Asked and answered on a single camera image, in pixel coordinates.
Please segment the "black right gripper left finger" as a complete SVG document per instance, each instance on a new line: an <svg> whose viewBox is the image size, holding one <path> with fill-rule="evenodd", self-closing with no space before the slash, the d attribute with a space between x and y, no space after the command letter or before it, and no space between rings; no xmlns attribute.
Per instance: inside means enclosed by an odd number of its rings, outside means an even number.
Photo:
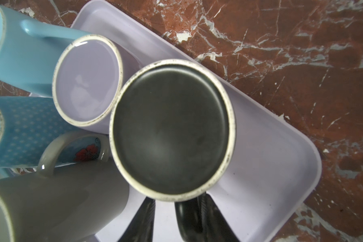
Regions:
<svg viewBox="0 0 363 242"><path fill-rule="evenodd" d="M152 242L155 200L146 197L118 242Z"/></svg>

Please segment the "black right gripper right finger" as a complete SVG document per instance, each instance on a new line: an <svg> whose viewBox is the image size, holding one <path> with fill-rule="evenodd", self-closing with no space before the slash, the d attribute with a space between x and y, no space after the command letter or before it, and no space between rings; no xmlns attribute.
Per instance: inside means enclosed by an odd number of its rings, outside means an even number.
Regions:
<svg viewBox="0 0 363 242"><path fill-rule="evenodd" d="M200 197L204 242L239 242L220 209L209 194Z"/></svg>

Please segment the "black mug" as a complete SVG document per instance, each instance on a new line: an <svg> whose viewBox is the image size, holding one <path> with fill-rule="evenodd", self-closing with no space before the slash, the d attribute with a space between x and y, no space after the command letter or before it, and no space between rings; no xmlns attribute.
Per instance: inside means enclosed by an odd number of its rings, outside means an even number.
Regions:
<svg viewBox="0 0 363 242"><path fill-rule="evenodd" d="M123 86L110 120L110 147L124 179L172 202L185 242L203 242L200 197L228 168L236 117L221 82L205 67L165 59Z"/></svg>

